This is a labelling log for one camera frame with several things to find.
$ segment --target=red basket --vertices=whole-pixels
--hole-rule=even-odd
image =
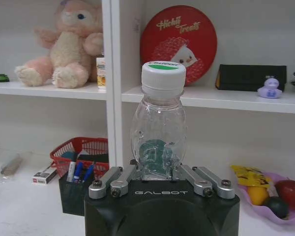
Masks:
[[[54,160],[57,172],[62,177],[69,170],[70,159],[62,157],[66,151],[75,151],[80,153],[85,150],[90,155],[108,153],[108,140],[103,138],[84,138],[77,137],[61,144],[50,153],[50,158]],[[88,168],[92,161],[77,160],[77,163],[83,162],[83,167]],[[94,177],[101,178],[109,170],[109,163],[95,162]]]

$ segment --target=small bottle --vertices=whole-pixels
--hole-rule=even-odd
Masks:
[[[96,58],[97,86],[98,89],[106,90],[106,65],[105,58]]]
[[[142,67],[140,102],[131,127],[131,147],[144,180],[173,178],[186,149],[185,111],[180,102],[186,69],[171,61]]]

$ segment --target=bottle cap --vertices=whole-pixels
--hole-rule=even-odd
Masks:
[[[158,98],[173,98],[182,94],[186,68],[171,61],[150,61],[142,66],[142,90]]]

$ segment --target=shelf board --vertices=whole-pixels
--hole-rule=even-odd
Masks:
[[[67,89],[57,88],[51,83],[39,87],[26,87],[19,81],[11,81],[0,83],[0,94],[106,100],[106,91],[99,90],[96,83],[88,83],[82,88]]]
[[[141,86],[121,96],[123,102],[140,102]],[[181,102],[189,107],[207,107],[295,114],[295,88],[287,88],[280,99],[258,97],[255,92],[225,91],[207,87],[185,87]]]

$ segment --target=green label on cap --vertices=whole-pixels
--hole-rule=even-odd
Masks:
[[[159,70],[176,70],[178,69],[177,67],[171,67],[171,66],[166,66],[166,65],[148,65],[151,68],[154,69],[159,69]]]

